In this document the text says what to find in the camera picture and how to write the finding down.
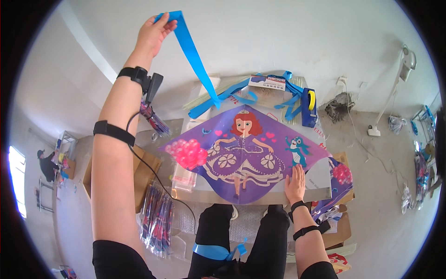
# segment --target blue tape dispenser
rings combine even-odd
[[[318,121],[316,110],[316,93],[314,89],[304,88],[301,97],[302,126],[313,128]]]

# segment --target black cable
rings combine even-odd
[[[127,132],[128,132],[128,128],[130,127],[130,123],[132,122],[132,120],[133,120],[138,114],[139,114],[139,112],[135,113],[135,114],[130,118],[130,120],[128,121],[128,123],[127,123],[127,130],[126,130]],[[146,166],[149,167],[149,169],[153,172],[153,174],[155,175],[155,177],[158,179],[158,181],[159,181],[161,187],[162,187],[162,188],[164,189],[164,191],[169,195],[169,197],[170,197],[171,199],[173,199],[173,200],[179,201],[180,203],[184,204],[184,205],[190,210],[190,213],[192,213],[192,216],[194,217],[194,234],[196,235],[196,233],[195,233],[195,226],[196,226],[197,220],[195,219],[195,214],[194,214],[194,212],[192,211],[192,209],[189,207],[189,205],[187,205],[187,204],[186,204],[184,201],[182,201],[182,200],[178,200],[178,199],[175,199],[174,197],[172,197],[172,195],[169,193],[169,191],[166,190],[166,188],[164,187],[164,185],[163,185],[163,183],[161,182],[160,178],[158,177],[157,173],[152,169],[152,167],[149,166],[149,164],[146,163],[141,157],[139,157],[138,154],[135,153],[135,151],[133,150],[133,147],[132,147],[130,144],[128,145],[128,147],[130,148],[130,151],[133,153],[133,155],[135,155],[141,162],[143,162]]]

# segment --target window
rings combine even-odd
[[[14,147],[9,147],[9,167],[12,185],[16,194],[17,207],[23,218],[26,218],[25,208],[25,157]]]

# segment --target purple dress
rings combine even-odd
[[[234,178],[240,182],[252,181],[259,186],[270,186],[283,179],[285,164],[268,148],[253,143],[254,136],[235,136],[236,141],[221,142],[207,151],[207,162],[203,165],[209,177],[214,180],[234,184]]]

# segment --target white shoe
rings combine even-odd
[[[263,217],[265,217],[267,213],[268,213],[268,209],[266,209],[265,212],[263,213]]]
[[[232,208],[233,208],[234,210],[232,211],[232,217],[231,217],[231,220],[235,220],[235,219],[237,219],[237,217],[239,216],[239,211],[235,208],[234,205],[232,205]]]

